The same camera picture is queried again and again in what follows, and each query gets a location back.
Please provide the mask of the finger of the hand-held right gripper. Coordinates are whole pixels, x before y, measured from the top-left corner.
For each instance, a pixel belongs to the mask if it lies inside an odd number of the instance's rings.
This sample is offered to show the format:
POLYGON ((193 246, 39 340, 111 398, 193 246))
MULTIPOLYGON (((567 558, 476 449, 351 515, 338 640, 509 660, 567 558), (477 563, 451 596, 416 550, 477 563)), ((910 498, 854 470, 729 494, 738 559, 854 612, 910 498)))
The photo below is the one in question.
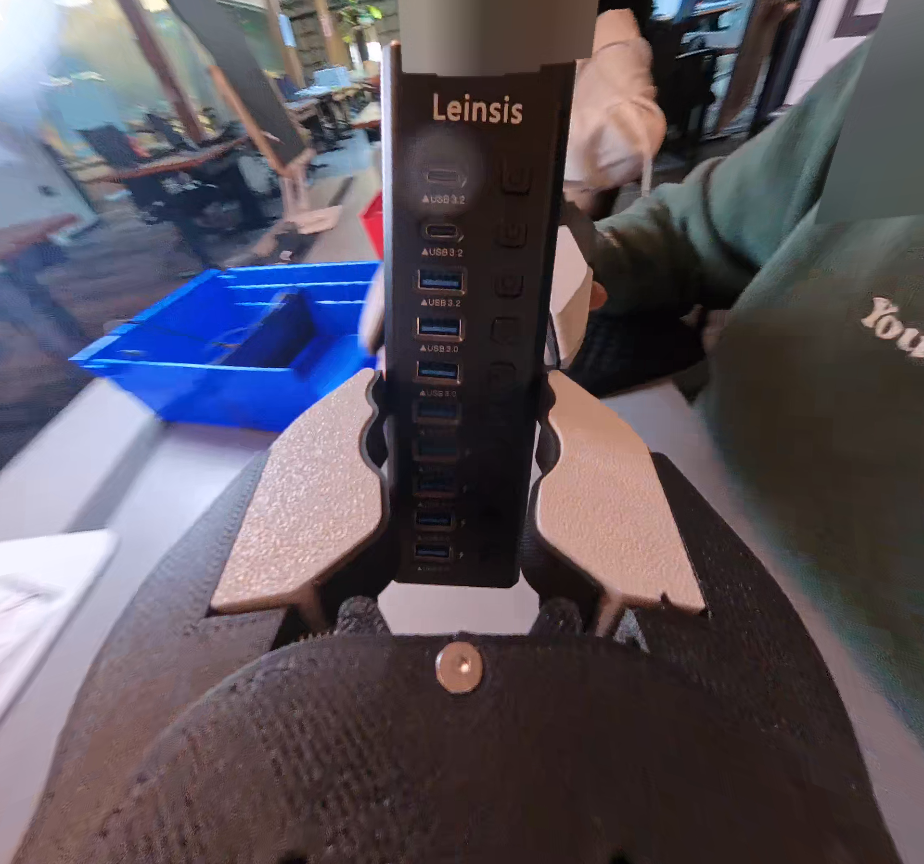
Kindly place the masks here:
POLYGON ((359 345, 376 361, 385 360, 385 279, 374 278, 359 316, 359 345))
POLYGON ((567 370, 577 356, 590 315, 592 271, 570 229, 557 230, 549 304, 549 368, 567 370))

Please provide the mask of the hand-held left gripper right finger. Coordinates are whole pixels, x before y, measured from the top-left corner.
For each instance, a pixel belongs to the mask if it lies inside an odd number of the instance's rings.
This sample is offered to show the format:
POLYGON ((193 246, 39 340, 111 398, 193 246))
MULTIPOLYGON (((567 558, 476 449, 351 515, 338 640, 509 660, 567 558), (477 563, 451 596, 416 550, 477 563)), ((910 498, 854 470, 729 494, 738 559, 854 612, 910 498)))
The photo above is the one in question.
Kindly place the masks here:
POLYGON ((706 602, 648 445, 560 371, 546 377, 539 477, 530 494, 522 570, 542 601, 585 600, 595 616, 706 602))

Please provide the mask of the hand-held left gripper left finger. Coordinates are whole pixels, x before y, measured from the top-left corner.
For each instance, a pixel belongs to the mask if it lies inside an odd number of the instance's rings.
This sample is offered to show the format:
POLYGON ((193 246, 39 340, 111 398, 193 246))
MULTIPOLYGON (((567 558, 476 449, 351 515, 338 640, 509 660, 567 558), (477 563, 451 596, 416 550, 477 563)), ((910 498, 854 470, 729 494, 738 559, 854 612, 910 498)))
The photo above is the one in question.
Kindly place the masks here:
POLYGON ((323 584, 385 526, 385 481, 366 448, 380 377, 358 371, 275 439, 214 590, 215 614, 326 614, 323 584))

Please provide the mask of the black usb hub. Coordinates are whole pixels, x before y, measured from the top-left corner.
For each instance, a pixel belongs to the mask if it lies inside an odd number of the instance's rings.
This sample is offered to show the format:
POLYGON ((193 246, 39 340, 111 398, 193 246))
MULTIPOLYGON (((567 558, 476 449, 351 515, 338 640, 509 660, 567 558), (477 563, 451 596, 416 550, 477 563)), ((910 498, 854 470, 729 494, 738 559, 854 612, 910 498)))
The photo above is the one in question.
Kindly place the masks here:
POLYGON ((384 53, 385 437, 400 583, 508 589, 529 497, 575 69, 384 53))

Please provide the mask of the blue plastic bin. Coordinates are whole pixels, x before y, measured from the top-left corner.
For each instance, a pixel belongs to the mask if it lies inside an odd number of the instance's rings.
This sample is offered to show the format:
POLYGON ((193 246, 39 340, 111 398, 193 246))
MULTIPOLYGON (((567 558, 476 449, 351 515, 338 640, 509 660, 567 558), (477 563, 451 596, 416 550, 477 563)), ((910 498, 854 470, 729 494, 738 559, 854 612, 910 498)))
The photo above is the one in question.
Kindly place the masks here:
POLYGON ((358 371, 359 316, 374 260, 206 271, 70 361, 105 377, 167 422, 283 431, 358 371), (214 365, 283 290, 305 290, 316 336, 288 369, 214 365))

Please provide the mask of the person's right forearm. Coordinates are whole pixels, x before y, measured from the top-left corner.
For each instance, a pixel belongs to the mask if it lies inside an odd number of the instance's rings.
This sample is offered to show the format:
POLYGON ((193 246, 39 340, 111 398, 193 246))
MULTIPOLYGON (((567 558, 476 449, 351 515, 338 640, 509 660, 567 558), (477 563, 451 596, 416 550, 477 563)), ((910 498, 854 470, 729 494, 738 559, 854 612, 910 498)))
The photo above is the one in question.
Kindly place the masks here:
POLYGON ((568 223, 611 315, 727 308, 806 218, 814 219, 868 39, 732 154, 697 165, 596 223, 568 223))

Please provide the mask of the red plastic bin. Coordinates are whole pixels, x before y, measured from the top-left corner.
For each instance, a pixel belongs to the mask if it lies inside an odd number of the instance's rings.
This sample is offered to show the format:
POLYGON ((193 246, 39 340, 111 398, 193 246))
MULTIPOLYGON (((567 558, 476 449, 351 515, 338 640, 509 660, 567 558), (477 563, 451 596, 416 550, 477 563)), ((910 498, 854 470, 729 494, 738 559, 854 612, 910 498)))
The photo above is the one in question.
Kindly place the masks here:
POLYGON ((385 258, 384 197, 380 190, 359 213, 359 222, 375 257, 385 258))

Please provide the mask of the black divider panel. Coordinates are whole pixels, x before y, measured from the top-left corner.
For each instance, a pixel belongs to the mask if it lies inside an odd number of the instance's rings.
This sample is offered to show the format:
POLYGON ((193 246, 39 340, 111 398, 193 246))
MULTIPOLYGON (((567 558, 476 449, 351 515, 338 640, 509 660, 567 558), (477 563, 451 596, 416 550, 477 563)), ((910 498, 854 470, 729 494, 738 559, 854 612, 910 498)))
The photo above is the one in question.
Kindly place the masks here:
POLYGON ((260 319, 231 341, 214 365, 245 369, 288 369, 316 336, 305 290, 277 293, 260 319))

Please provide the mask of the white document stand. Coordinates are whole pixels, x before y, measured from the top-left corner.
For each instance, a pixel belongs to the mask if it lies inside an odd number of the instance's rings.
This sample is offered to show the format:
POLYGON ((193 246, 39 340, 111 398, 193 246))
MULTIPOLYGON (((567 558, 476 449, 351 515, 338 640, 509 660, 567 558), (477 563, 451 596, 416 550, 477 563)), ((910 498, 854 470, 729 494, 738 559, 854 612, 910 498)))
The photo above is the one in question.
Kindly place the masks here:
POLYGON ((1 543, 2 717, 37 673, 117 544, 109 529, 1 543))

